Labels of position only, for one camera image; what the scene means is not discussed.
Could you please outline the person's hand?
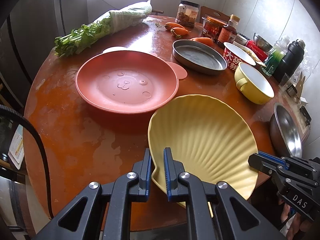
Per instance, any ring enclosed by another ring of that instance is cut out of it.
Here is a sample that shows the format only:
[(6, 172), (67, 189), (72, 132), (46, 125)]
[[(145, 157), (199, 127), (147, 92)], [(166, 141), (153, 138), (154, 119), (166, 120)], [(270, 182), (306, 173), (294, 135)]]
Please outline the person's hand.
[(280, 221), (283, 223), (280, 232), (286, 239), (302, 239), (312, 226), (312, 223), (298, 213), (292, 214), (291, 207), (283, 200), (280, 199), (279, 204), (284, 205), (280, 215)]

